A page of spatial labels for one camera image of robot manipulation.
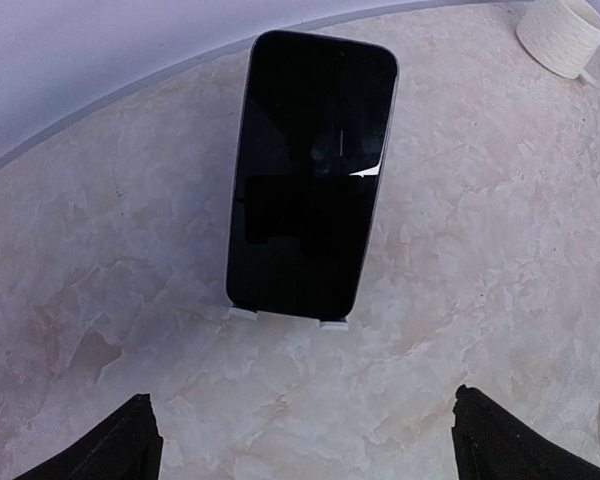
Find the black phone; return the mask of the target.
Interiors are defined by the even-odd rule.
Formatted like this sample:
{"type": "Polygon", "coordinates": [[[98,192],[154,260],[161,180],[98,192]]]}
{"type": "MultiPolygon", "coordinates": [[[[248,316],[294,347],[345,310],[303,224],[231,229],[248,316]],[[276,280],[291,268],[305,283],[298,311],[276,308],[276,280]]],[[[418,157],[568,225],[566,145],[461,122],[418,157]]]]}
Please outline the black phone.
{"type": "Polygon", "coordinates": [[[234,306],[321,321],[351,312],[398,76],[378,45],[283,30],[256,39],[231,206],[234,306]]]}

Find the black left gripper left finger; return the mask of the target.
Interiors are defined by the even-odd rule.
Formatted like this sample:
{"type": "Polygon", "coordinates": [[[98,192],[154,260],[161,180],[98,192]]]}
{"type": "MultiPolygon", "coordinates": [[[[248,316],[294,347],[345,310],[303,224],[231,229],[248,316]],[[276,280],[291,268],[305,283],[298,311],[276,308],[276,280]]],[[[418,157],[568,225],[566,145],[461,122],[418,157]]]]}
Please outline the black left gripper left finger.
{"type": "Polygon", "coordinates": [[[157,479],[163,438],[151,398],[136,394],[64,451],[21,479],[157,479]]]}

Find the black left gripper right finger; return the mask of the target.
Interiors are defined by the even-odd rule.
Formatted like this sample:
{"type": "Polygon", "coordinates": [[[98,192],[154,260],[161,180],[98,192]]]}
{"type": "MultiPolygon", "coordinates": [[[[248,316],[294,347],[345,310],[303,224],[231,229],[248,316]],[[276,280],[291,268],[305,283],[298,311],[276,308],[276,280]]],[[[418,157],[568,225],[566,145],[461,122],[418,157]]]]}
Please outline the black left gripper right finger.
{"type": "Polygon", "coordinates": [[[460,479],[600,479],[600,467],[545,439],[475,387],[457,389],[453,413],[460,479]]]}

